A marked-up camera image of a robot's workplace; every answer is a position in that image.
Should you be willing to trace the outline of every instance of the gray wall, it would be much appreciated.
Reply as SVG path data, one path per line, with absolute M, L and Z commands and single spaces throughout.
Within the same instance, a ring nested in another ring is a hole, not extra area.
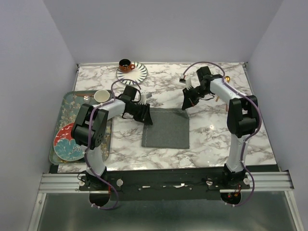
M 78 63 L 247 61 L 282 0 L 44 0 Z
M 27 230 L 76 64 L 42 0 L 0 1 L 0 230 Z
M 308 230 L 308 1 L 284 0 L 249 60 L 278 164 L 289 169 Z

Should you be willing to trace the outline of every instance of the marble table top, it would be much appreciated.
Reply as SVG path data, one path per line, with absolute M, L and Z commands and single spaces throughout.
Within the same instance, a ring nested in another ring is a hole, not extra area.
M 182 90 L 179 77 L 189 64 L 147 64 L 148 77 L 141 83 L 143 92 L 151 92 L 148 103 L 153 108 L 181 108 Z M 240 63 L 221 63 L 230 76 L 230 84 L 246 94 L 251 94 L 244 69 Z M 204 66 L 192 67 L 187 76 L 192 77 L 192 85 L 198 86 L 196 70 Z M 116 80 L 117 65 L 81 66 L 75 90 L 110 89 Z M 210 66 L 212 73 L 219 69 Z M 125 85 L 118 83 L 116 95 Z M 227 128 L 227 112 L 222 100 L 200 101 L 187 109 L 190 118 L 189 149 L 156 149 L 141 147 L 143 124 L 133 120 L 114 118 L 110 156 L 105 164 L 108 170 L 166 169 L 186 167 L 223 166 L 228 158 L 231 134 Z M 267 133 L 262 126 L 248 145 L 247 165 L 275 164 L 275 158 Z M 61 164 L 58 172 L 85 170 L 85 164 Z

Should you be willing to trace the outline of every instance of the brown mug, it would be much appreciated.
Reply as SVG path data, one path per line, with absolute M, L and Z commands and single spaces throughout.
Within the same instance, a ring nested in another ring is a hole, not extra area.
M 119 62 L 119 69 L 120 71 L 122 71 L 123 73 L 127 73 L 130 72 L 131 70 L 135 69 L 135 65 L 131 63 L 130 60 L 128 59 L 122 59 Z

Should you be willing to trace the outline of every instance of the white plate with black stripes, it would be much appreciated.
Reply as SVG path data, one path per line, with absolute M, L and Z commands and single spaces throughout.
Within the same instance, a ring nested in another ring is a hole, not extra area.
M 134 61 L 132 61 L 131 63 L 136 66 L 135 69 L 131 70 L 128 73 L 123 73 L 122 71 L 117 69 L 116 77 L 119 80 L 125 79 L 125 78 L 126 79 L 131 79 L 131 80 L 134 80 L 135 82 L 137 82 L 138 84 L 140 84 L 147 77 L 148 69 L 146 69 L 145 65 L 142 64 L 142 63 L 134 62 Z M 121 81 L 121 83 L 124 83 L 126 85 L 135 85 L 136 84 L 135 82 L 129 81 L 129 80 Z

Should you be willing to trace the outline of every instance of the green tray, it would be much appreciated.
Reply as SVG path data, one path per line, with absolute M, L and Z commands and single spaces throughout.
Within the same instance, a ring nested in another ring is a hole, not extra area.
M 73 123 L 76 119 L 76 116 L 79 112 L 79 109 L 82 104 L 84 104 L 83 96 L 77 95 L 90 95 L 91 101 L 90 104 L 98 104 L 93 95 L 96 90 L 81 90 L 81 91 L 71 91 L 68 92 L 62 100 L 61 109 L 59 112 L 56 129 L 54 131 L 53 138 L 55 138 L 58 131 L 69 123 Z M 112 119 L 107 121 L 106 132 L 104 141 L 101 144 L 103 161 L 105 161 L 109 157 L 110 153 L 110 141 L 111 141 L 111 131 L 112 131 Z M 84 163 L 84 158 L 78 161 L 65 161 L 60 159 L 57 154 L 54 152 L 53 145 L 51 146 L 51 150 L 49 153 L 49 160 L 54 165 L 62 164 L 62 163 Z

